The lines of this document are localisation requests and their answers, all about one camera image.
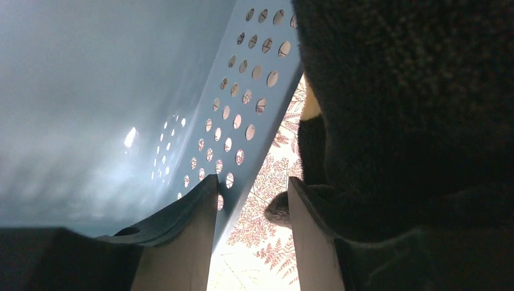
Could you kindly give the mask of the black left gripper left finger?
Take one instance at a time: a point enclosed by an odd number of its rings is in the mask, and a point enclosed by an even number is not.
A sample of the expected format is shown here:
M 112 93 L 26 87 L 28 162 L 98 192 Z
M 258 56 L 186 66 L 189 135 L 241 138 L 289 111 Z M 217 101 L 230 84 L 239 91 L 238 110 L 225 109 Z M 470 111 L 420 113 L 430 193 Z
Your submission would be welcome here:
M 3 228 L 1 289 L 205 290 L 218 194 L 218 177 L 208 175 L 181 199 L 113 236 Z

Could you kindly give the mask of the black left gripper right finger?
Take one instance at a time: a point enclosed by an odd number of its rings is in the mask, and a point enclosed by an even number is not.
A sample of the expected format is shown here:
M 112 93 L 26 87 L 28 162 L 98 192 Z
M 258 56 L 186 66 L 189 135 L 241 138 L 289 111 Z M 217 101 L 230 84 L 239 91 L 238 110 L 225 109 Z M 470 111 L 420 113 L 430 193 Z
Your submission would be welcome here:
M 396 238 L 343 238 L 300 179 L 288 186 L 302 290 L 512 290 L 513 231 L 416 227 Z

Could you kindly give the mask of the black floral plush blanket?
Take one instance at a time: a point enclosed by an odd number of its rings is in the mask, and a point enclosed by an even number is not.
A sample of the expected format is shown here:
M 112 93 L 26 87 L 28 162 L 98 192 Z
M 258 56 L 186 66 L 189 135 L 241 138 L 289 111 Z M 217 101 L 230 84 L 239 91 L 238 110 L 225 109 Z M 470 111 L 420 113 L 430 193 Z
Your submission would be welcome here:
M 336 231 L 513 231 L 513 2 L 293 1 L 300 179 Z M 265 210 L 292 229 L 288 189 Z

